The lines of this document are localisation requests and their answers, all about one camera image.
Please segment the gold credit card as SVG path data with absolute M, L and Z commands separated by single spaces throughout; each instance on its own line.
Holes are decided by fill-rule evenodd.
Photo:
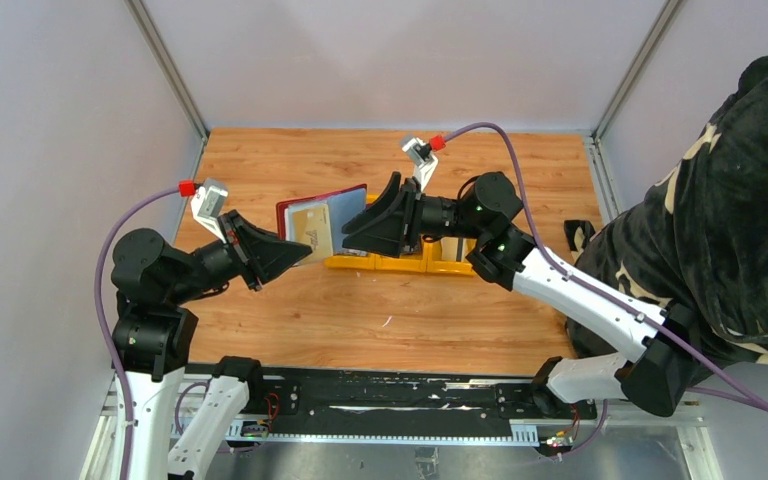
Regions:
M 334 254 L 329 206 L 324 202 L 291 205 L 287 209 L 288 239 L 307 245 L 311 253 L 298 262 L 322 262 Z

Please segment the red leather card holder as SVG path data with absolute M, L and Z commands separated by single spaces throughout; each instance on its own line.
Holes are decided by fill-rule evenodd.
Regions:
M 330 210 L 334 243 L 334 254 L 332 256 L 334 256 L 340 250 L 346 249 L 342 246 L 342 241 L 345 238 L 345 235 L 342 233 L 342 227 L 365 209 L 366 194 L 367 185 L 359 184 L 325 194 L 278 202 L 276 204 L 276 220 L 279 236 L 283 240 L 291 241 L 288 239 L 287 234 L 287 209 L 291 205 L 324 202 L 329 206 Z

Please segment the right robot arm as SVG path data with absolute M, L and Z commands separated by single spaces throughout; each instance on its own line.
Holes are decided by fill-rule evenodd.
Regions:
M 343 245 L 397 258 L 425 237 L 474 240 L 466 260 L 480 278 L 549 304 L 614 350 L 547 360 L 531 383 L 537 413 L 552 418 L 579 401 L 617 399 L 671 416 L 699 367 L 693 312 L 632 298 L 564 262 L 514 224 L 522 208 L 501 172 L 471 179 L 455 199 L 429 196 L 416 180 L 393 173 L 385 191 L 343 226 Z

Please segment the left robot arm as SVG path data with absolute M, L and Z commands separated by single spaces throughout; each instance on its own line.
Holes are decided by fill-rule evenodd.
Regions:
M 235 278 L 258 291 L 312 253 L 235 210 L 220 215 L 218 225 L 218 240 L 190 253 L 149 228 L 124 235 L 114 247 L 113 360 L 123 372 L 116 381 L 116 446 L 123 479 L 204 478 L 234 418 L 267 402 L 261 363 L 226 356 L 195 416 L 178 441 L 170 441 L 198 324 L 186 303 L 220 293 Z

